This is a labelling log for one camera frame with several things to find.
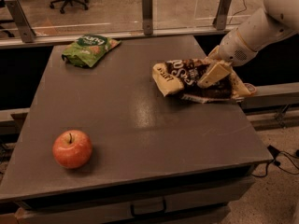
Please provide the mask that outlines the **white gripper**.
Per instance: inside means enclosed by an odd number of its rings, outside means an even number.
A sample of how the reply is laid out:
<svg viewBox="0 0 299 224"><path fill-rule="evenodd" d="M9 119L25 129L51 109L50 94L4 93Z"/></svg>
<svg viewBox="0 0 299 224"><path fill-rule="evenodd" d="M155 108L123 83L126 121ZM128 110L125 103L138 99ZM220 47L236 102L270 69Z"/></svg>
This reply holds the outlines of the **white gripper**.
<svg viewBox="0 0 299 224"><path fill-rule="evenodd" d="M251 61L256 55L257 51L247 46L239 30L232 30L207 55L209 59L223 61L212 63L197 81L197 85L201 88L214 85L232 72L232 66L242 66Z"/></svg>

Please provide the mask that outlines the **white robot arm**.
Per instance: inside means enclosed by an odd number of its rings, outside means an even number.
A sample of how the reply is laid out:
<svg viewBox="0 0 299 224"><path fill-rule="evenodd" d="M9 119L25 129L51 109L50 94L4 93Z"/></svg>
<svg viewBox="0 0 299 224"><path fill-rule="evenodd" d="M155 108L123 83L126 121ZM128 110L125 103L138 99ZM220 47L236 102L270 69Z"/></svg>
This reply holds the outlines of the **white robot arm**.
<svg viewBox="0 0 299 224"><path fill-rule="evenodd" d="M299 32L299 0L263 0L263 6L230 31L205 58L211 63L197 81L207 88L256 57L266 46Z"/></svg>

